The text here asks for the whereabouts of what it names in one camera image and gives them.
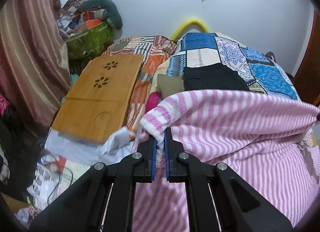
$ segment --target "black folded clothing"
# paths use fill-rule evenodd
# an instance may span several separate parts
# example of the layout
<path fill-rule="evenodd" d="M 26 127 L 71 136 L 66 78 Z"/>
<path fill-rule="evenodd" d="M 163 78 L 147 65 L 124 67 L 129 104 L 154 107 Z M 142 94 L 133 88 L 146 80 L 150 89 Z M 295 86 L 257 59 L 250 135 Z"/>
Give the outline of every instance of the black folded clothing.
<path fill-rule="evenodd" d="M 222 63 L 199 68 L 185 67 L 184 88 L 190 90 L 244 90 L 250 91 L 245 81 Z"/>

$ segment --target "brown door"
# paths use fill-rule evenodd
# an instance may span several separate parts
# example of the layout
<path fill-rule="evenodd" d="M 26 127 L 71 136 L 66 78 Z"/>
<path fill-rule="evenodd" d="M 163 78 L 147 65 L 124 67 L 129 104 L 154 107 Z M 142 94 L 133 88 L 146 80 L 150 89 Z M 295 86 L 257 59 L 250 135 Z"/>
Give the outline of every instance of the brown door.
<path fill-rule="evenodd" d="M 320 102 L 320 17 L 315 12 L 310 41 L 293 84 L 302 101 Z"/>

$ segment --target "green bag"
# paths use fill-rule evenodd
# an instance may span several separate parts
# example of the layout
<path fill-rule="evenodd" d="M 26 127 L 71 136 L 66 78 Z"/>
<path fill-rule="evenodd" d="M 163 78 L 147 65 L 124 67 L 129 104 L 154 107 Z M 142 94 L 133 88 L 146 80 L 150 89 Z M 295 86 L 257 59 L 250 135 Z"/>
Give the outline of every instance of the green bag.
<path fill-rule="evenodd" d="M 106 22 L 66 40 L 69 59 L 95 58 L 105 51 L 104 43 L 113 41 L 113 33 Z"/>

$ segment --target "pink cloth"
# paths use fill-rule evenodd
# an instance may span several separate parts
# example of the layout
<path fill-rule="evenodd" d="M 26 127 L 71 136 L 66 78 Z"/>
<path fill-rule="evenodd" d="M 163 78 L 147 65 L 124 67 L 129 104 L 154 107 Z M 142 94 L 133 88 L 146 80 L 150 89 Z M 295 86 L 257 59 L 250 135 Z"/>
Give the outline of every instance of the pink cloth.
<path fill-rule="evenodd" d="M 185 186 L 168 183 L 163 168 L 169 126 L 186 152 L 202 162 L 228 164 L 295 226 L 319 189 L 319 148 L 296 144 L 318 114 L 301 101 L 244 91 L 197 90 L 166 98 L 141 119 L 157 140 L 160 169 L 152 184 L 137 184 L 133 231 L 189 231 Z"/>
<path fill-rule="evenodd" d="M 0 94 L 0 113 L 1 113 L 1 116 L 4 115 L 4 111 L 5 109 L 7 108 L 7 106 L 9 106 L 10 103 L 8 100 L 6 100 L 6 98 Z"/>
<path fill-rule="evenodd" d="M 158 105 L 160 98 L 161 98 L 161 92 L 152 92 L 149 95 L 148 100 L 146 102 L 145 113 L 155 108 Z"/>

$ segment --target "striped curtain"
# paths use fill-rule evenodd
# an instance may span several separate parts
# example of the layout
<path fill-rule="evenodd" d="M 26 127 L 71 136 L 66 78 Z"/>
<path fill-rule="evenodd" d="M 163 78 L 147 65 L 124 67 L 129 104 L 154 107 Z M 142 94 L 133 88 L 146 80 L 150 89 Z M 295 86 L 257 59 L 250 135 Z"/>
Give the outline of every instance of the striped curtain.
<path fill-rule="evenodd" d="M 7 0 L 0 11 L 0 93 L 28 123 L 49 127 L 71 86 L 60 0 Z"/>

